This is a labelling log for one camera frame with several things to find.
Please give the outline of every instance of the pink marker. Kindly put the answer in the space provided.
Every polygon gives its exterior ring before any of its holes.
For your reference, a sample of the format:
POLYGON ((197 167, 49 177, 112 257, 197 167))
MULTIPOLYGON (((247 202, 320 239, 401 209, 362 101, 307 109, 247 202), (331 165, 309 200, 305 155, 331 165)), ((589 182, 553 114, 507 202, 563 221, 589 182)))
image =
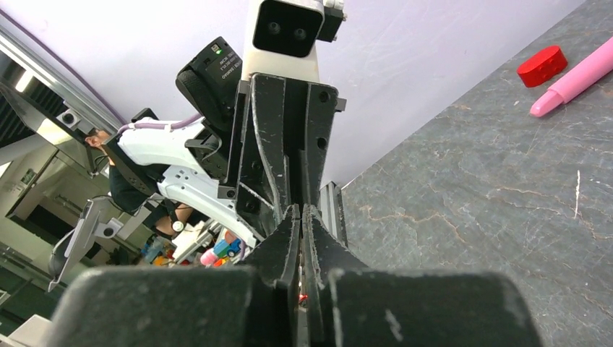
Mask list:
POLYGON ((542 117, 563 103, 569 103, 612 70, 613 38, 547 88, 543 96, 532 105, 530 113, 542 117))
POLYGON ((200 257, 200 264, 208 266, 215 264, 219 260, 219 257, 213 253, 213 249, 207 249, 207 251, 200 257))

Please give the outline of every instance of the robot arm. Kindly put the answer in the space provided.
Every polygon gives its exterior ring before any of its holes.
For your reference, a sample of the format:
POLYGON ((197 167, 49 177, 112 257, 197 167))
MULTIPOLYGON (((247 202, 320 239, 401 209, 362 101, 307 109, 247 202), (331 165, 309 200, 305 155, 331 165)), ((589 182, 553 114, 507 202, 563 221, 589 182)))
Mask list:
POLYGON ((210 177, 186 147, 186 142, 206 131, 200 121, 168 131, 165 127, 170 122, 146 118, 135 126, 159 125, 162 129, 127 129, 121 136, 109 139, 106 152, 129 181, 142 182, 135 186, 145 194, 158 193, 193 207, 232 230, 247 246, 255 247, 257 240, 263 237, 239 220, 230 197, 218 197, 219 182, 210 177), (157 178, 141 169, 153 165, 164 167, 157 178))
MULTIPOLYGON (((264 240, 240 266, 225 270, 117 269, 84 277, 64 294, 47 346, 97 347, 110 340, 126 346, 301 346, 300 282, 309 297, 311 346, 541 345, 528 308, 508 279, 369 270, 324 227, 319 187, 333 117, 344 102, 335 88, 318 83, 314 43, 330 23, 342 21, 340 3, 249 2, 232 127, 223 101, 202 102, 223 99, 202 94, 211 85, 224 86, 235 65, 203 55, 179 74, 179 89, 188 100, 199 110, 209 108, 203 112, 203 132, 193 139, 197 143, 185 145, 210 178, 223 174, 215 198, 230 193, 236 217, 264 240), (216 72, 226 76, 220 84, 207 73, 215 65, 206 59, 223 70, 216 72), (217 147, 209 146, 211 136, 217 147), (219 165, 213 159, 227 163, 227 169, 216 173, 210 168, 219 165), (105 302, 92 290, 103 293, 105 302), (143 302, 155 303, 157 310, 181 309, 181 322, 146 319, 150 307, 143 302)), ((224 47, 214 44, 206 49, 223 54, 224 47)), ((141 179, 146 173, 132 166, 120 150, 121 140, 114 143, 116 156, 125 160, 122 173, 143 191, 157 189, 141 179)), ((177 166, 172 173, 180 170, 177 166)))
POLYGON ((51 251, 49 259, 49 274, 53 280, 49 283, 48 291, 52 291, 70 270, 78 264, 90 251, 96 237, 112 239, 115 236, 127 239, 149 216, 151 210, 157 207, 161 196, 154 195, 146 206, 139 209, 136 215, 125 224, 115 218, 103 222, 108 209, 111 207, 110 197, 94 197, 89 200, 77 221, 77 226, 62 238, 51 251))

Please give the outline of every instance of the gray marble countertop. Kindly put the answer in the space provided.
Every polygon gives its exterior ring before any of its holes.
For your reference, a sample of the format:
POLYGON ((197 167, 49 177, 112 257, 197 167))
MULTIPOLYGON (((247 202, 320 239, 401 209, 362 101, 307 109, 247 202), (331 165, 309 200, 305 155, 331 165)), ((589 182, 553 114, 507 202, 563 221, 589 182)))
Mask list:
POLYGON ((612 13, 588 0, 350 184, 356 255, 504 273, 546 346, 613 346, 613 74, 535 119, 553 81, 528 89, 515 73, 550 45, 568 71, 613 36, 612 13))

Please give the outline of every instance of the ceiling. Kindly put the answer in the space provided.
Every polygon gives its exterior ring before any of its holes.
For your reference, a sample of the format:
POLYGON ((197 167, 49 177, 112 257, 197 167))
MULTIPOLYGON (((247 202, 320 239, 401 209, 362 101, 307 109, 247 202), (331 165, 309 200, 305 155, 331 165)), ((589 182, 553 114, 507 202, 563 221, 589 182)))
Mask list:
MULTIPOLYGON (((583 1, 345 0, 338 40, 317 47, 322 81, 348 101, 335 119, 324 183, 354 179, 583 1)), ((0 0, 0 8, 123 120, 145 107, 180 120, 194 109, 176 73, 219 35, 242 53, 246 2, 0 0)), ((83 86, 6 17, 0 25, 83 86)))
MULTIPOLYGON (((0 73, 8 82, 16 85, 24 73, 24 69, 0 52, 0 73)), ((43 110, 52 115, 59 115, 66 110, 63 100, 36 79, 25 88, 24 94, 29 96, 43 110)), ((35 132, 25 126, 9 103, 0 94, 0 148, 34 135, 35 132)))

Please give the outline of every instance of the red object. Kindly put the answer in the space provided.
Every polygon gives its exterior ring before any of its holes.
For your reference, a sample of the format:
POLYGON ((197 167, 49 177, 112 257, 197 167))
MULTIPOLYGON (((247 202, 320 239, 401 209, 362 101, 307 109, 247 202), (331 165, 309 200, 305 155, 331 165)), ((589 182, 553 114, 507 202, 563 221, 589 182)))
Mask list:
POLYGON ((568 61, 559 46, 542 49, 518 67, 519 78, 528 87, 536 87, 562 72, 568 61))

